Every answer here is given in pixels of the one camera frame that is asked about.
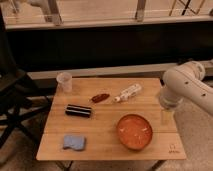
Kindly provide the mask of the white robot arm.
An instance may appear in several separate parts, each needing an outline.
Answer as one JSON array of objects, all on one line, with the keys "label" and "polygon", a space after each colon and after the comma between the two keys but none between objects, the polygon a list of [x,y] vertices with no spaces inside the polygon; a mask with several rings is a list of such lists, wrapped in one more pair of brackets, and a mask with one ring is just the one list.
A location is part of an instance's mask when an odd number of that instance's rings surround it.
[{"label": "white robot arm", "polygon": [[162,77],[159,104],[166,110],[174,110],[187,99],[213,117],[213,88],[202,82],[205,74],[205,67],[197,61],[168,69]]}]

